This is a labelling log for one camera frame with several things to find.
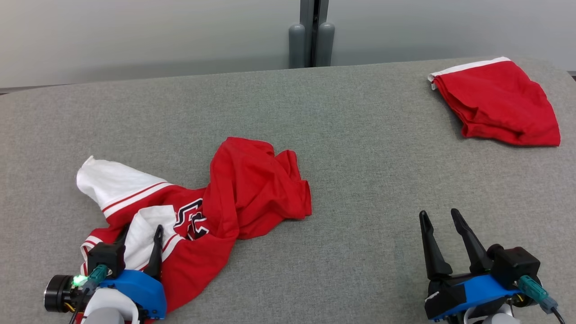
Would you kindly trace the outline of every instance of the blue bracket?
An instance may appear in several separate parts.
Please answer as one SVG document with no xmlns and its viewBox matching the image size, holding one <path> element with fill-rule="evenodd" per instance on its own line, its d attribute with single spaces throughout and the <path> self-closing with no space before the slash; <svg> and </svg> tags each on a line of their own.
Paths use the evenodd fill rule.
<svg viewBox="0 0 576 324">
<path fill-rule="evenodd" d="M 492 278 L 492 276 L 489 274 L 470 278 L 469 280 L 464 281 L 456 286 L 464 286 L 466 300 L 463 300 L 463 302 L 458 306 L 451 308 L 450 310 L 434 318 L 431 318 L 431 320 L 439 321 L 444 319 L 446 316 L 458 314 L 460 312 L 466 311 L 471 307 L 480 306 L 502 297 L 513 296 L 517 293 L 521 293 L 519 289 L 505 289 L 500 284 L 498 284 L 498 282 L 496 282 L 496 280 L 494 280 L 494 278 Z M 433 299 L 434 297 L 428 298 L 426 303 L 432 301 Z"/>
<path fill-rule="evenodd" d="M 107 279 L 100 283 L 100 287 L 115 288 L 128 296 L 147 311 L 152 319 L 166 317 L 166 295 L 162 284 L 137 270 L 124 270 L 116 279 Z"/>
</svg>

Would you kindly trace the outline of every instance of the black cable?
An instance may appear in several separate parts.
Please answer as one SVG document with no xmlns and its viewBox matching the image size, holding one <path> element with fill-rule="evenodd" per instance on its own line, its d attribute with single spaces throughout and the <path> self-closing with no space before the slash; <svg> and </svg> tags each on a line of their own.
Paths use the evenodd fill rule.
<svg viewBox="0 0 576 324">
<path fill-rule="evenodd" d="M 508 306 L 510 306 L 510 313 L 512 314 L 512 317 L 514 317 L 514 307 L 512 307 L 512 299 L 508 300 Z"/>
<path fill-rule="evenodd" d="M 86 295 L 88 295 L 89 290 L 90 290 L 90 288 L 84 289 L 84 292 L 82 293 L 82 297 L 80 298 L 80 301 L 76 304 L 76 309 L 74 310 L 74 314 L 72 314 L 72 318 L 70 319 L 70 322 L 68 324 L 74 323 L 74 320 L 76 319 L 76 315 L 78 315 L 78 310 L 82 306 L 82 302 L 84 302 L 84 298 L 86 298 Z"/>
<path fill-rule="evenodd" d="M 560 312 L 558 312 L 558 310 L 556 309 L 556 307 L 550 308 L 552 310 L 552 312 L 554 313 L 554 315 L 556 315 L 556 318 L 558 318 L 558 322 L 560 322 L 560 324 L 566 324 L 566 322 L 564 321 L 564 318 L 562 317 L 562 315 L 560 315 Z"/>
</svg>

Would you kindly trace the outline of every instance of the sports jersey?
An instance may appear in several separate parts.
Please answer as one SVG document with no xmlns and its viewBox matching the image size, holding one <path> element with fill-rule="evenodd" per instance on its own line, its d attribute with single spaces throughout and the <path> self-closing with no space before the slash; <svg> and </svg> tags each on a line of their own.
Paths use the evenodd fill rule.
<svg viewBox="0 0 576 324">
<path fill-rule="evenodd" d="M 90 157 L 77 175 L 109 224 L 81 245 L 88 251 L 113 243 L 125 225 L 126 269 L 146 267 L 158 224 L 164 228 L 162 275 L 168 312 L 198 296 L 222 270 L 236 239 L 266 235 L 286 218 L 312 213 L 310 188 L 293 151 L 277 156 L 272 145 L 230 137 L 210 163 L 206 188 L 187 189 L 124 164 Z"/>
</svg>

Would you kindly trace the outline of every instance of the white stripe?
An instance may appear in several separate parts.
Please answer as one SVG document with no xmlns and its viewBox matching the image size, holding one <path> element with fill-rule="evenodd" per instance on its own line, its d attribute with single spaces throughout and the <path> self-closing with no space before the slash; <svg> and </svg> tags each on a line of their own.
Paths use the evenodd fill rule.
<svg viewBox="0 0 576 324">
<path fill-rule="evenodd" d="M 436 292 L 435 292 L 435 293 L 433 293 L 432 295 L 428 296 L 428 298 L 426 298 L 426 299 L 424 300 L 424 302 L 427 302 L 428 300 L 430 300 L 430 299 L 432 299 L 432 298 L 436 297 L 436 295 L 437 295 L 437 294 L 439 294 L 439 293 L 440 293 L 439 291 L 436 291 Z"/>
<path fill-rule="evenodd" d="M 142 192 L 142 193 L 140 193 L 140 194 L 137 194 L 136 196 L 134 196 L 134 197 L 132 197 L 132 198 L 130 198 L 130 199 L 127 199 L 127 200 L 125 200 L 125 201 L 123 201 L 123 202 L 121 202 L 121 203 L 119 203 L 119 204 L 116 204 L 116 205 L 114 205 L 114 206 L 112 206 L 112 207 L 110 207 L 110 208 L 108 208 L 108 209 L 106 209 L 106 207 L 105 207 L 105 208 L 103 208 L 103 209 L 106 209 L 106 211 L 104 212 L 104 216 L 106 216 L 106 218 L 108 218 L 110 215 L 114 214 L 114 213 L 117 212 L 118 210 L 120 210 L 120 209 L 122 209 L 122 208 L 124 208 L 124 207 L 126 207 L 126 206 L 130 206 L 130 205 L 132 205 L 133 203 L 135 203 L 135 202 L 137 202 L 137 201 L 139 201 L 139 200 L 142 200 L 142 199 L 150 196 L 151 194 L 155 193 L 156 191 L 161 190 L 161 189 L 164 189 L 164 188 L 166 188 L 166 187 L 168 187 L 168 186 L 172 186 L 172 184 L 171 184 L 171 183 L 159 184 L 158 186 L 154 186 L 154 187 L 152 187 L 152 188 L 150 188 L 150 189 L 148 189 L 148 190 L 146 190 L 146 191 L 144 191 L 144 192 Z"/>
<path fill-rule="evenodd" d="M 170 253 L 172 253 L 172 251 L 176 247 L 176 244 L 183 239 L 184 238 L 182 236 L 176 234 L 176 236 L 166 246 L 166 250 L 162 252 L 162 262 L 164 262 L 164 260 L 166 260 L 166 258 L 170 256 Z"/>
<path fill-rule="evenodd" d="M 84 241 L 91 241 L 91 242 L 94 242 L 94 244 L 98 244 L 98 243 L 102 242 L 101 239 L 99 239 L 93 235 L 88 236 Z"/>
<path fill-rule="evenodd" d="M 134 266 L 134 265 L 129 266 L 128 263 L 126 263 L 126 269 L 142 271 L 142 268 L 144 268 L 145 266 L 148 265 L 148 261 L 149 260 L 146 260 L 146 262 L 144 262 L 141 265 L 137 265 L 137 266 Z"/>
<path fill-rule="evenodd" d="M 428 75 L 428 81 L 432 82 L 432 81 L 434 81 L 434 78 L 436 78 L 437 76 L 441 76 L 443 74 L 463 71 L 463 70 L 471 69 L 473 67 L 479 67 L 479 66 L 484 66 L 484 65 L 498 63 L 498 62 L 506 62 L 506 61 L 510 61 L 510 59 L 507 57 L 501 56 L 499 58 L 491 59 L 489 61 L 472 62 L 472 63 L 466 63 L 466 64 L 462 64 L 462 65 L 449 67 L 449 68 L 442 70 L 442 71 L 430 73 Z M 436 90 L 436 86 L 434 84 L 432 85 L 432 90 Z"/>
<path fill-rule="evenodd" d="M 82 243 L 82 245 L 80 245 L 80 252 L 82 253 L 82 256 L 84 257 L 84 261 L 88 260 L 88 256 L 86 255 L 86 252 L 84 252 L 84 248 L 86 248 L 88 251 L 90 251 L 92 248 L 94 247 L 94 245 L 90 244 L 90 243 Z"/>
</svg>

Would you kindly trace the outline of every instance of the gray fabric surface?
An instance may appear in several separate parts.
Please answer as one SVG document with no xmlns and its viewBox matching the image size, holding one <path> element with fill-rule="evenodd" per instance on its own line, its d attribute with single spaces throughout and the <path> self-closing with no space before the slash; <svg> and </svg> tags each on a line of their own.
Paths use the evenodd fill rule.
<svg viewBox="0 0 576 324">
<path fill-rule="evenodd" d="M 175 323 L 426 323 L 418 212 L 444 257 L 467 272 L 450 218 L 459 208 L 486 247 L 523 246 L 576 322 L 576 83 L 514 59 L 554 106 L 562 145 L 463 139 L 428 73 L 475 59 L 105 82 L 0 96 L 2 323 L 64 323 L 43 291 L 73 274 L 79 245 L 105 225 L 75 186 L 95 155 L 203 187 L 230 135 L 297 152 L 313 215 L 238 242 L 222 273 Z M 523 323 L 555 323 L 538 307 Z"/>
</svg>

